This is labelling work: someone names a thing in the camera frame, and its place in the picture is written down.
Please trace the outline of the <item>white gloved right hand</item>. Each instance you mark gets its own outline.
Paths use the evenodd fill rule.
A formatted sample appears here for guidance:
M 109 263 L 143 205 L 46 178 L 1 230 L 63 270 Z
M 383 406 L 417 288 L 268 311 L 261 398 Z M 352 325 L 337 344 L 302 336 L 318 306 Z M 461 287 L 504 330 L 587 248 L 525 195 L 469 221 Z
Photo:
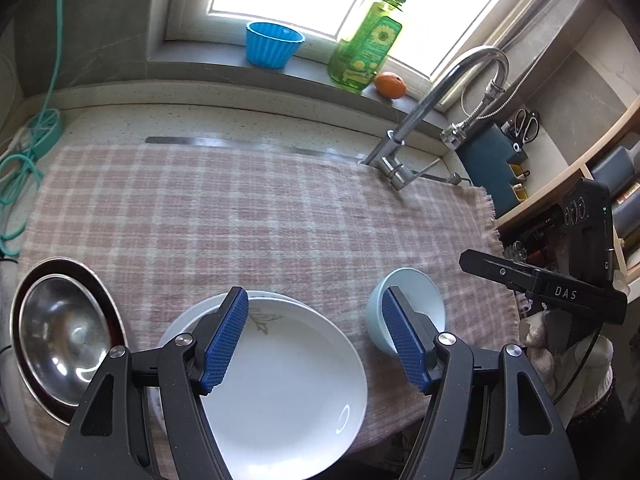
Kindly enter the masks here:
M 599 335 L 584 366 L 564 396 L 561 396 L 586 355 L 592 336 L 557 354 L 548 348 L 547 327 L 543 313 L 523 318 L 520 321 L 521 344 L 555 403 L 564 427 L 567 427 L 574 417 L 594 408 L 610 391 L 614 378 L 614 348 L 608 338 Z

